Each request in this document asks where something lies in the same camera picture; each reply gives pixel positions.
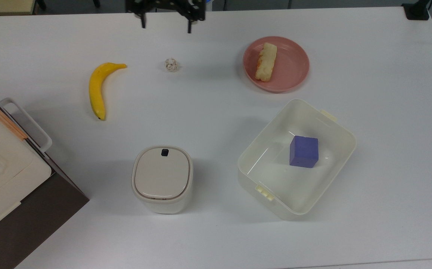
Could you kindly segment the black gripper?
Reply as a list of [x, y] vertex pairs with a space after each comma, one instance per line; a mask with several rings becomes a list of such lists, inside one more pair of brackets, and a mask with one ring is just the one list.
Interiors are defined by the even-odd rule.
[[192, 24], [205, 21], [205, 0], [126, 0], [125, 10], [133, 13], [141, 21], [142, 28], [146, 28], [146, 13], [151, 9], [177, 11], [187, 19], [187, 32], [192, 32]]

